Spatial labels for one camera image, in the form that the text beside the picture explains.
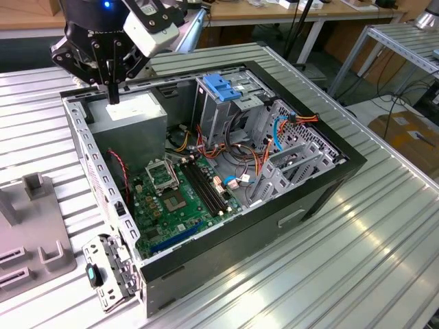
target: chip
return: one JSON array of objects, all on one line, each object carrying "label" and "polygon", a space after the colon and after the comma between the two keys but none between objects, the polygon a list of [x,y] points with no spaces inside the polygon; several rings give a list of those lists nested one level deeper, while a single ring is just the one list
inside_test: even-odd
[{"label": "chip", "polygon": [[187,205],[186,200],[179,190],[167,192],[162,195],[161,199],[169,212],[184,208]]},{"label": "chip", "polygon": [[153,230],[150,230],[148,232],[146,232],[146,237],[148,238],[148,240],[152,240],[153,238],[158,237],[160,234],[158,233],[158,230],[156,228],[154,228]]}]

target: yellow wire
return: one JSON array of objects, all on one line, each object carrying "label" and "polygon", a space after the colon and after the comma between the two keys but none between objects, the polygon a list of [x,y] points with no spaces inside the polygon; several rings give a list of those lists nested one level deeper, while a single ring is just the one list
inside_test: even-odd
[{"label": "yellow wire", "polygon": [[186,132],[185,141],[178,149],[176,149],[176,152],[181,152],[186,148],[188,139],[189,139],[189,132]]}]

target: ram slot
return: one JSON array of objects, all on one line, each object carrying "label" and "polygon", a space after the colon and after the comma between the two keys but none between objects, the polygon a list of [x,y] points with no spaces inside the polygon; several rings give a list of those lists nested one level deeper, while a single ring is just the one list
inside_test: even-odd
[{"label": "ram slot", "polygon": [[184,164],[181,166],[181,170],[212,217],[218,216],[219,211],[226,210],[226,204],[209,182],[207,182],[200,168],[195,163]]}]

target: white label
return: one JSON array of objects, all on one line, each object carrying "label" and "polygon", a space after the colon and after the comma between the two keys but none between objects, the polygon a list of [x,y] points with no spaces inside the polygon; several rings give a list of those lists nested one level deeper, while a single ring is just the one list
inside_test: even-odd
[{"label": "white label", "polygon": [[417,132],[416,130],[408,132],[410,134],[411,137],[413,137],[414,139],[419,139],[418,136],[423,136],[420,132]]},{"label": "white label", "polygon": [[247,175],[246,173],[243,174],[243,175],[241,176],[241,180],[242,180],[244,183],[248,183],[248,182],[250,181],[250,175]]},{"label": "white label", "polygon": [[407,119],[406,118],[403,118],[403,117],[396,117],[396,118],[393,118],[395,121],[396,121],[396,123],[398,123],[399,125],[408,125],[410,122],[409,121],[407,121]]},{"label": "white label", "polygon": [[135,117],[141,114],[146,114],[149,117],[157,117],[161,111],[160,106],[155,104],[148,94],[123,100],[119,104],[108,104],[106,109],[113,121]]}]

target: aluminum table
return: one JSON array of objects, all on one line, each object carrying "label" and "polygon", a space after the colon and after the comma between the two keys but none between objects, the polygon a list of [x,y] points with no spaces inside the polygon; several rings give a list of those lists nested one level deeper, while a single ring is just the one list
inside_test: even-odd
[{"label": "aluminum table", "polygon": [[0,328],[422,328],[439,307],[439,186],[257,44],[164,54],[160,74],[255,60],[367,157],[313,218],[146,319],[136,299],[104,314],[81,246],[105,232],[50,68],[0,75],[0,186],[53,178],[78,268],[0,304]]},{"label": "aluminum table", "polygon": [[337,77],[335,77],[328,91],[330,96],[335,95],[369,37],[378,41],[378,44],[370,52],[363,67],[359,70],[358,76],[361,77],[382,48],[387,47],[411,62],[414,68],[418,67],[431,76],[439,77],[439,60],[433,57],[433,50],[439,49],[439,32],[422,31],[411,23],[370,25],[364,28]]}]

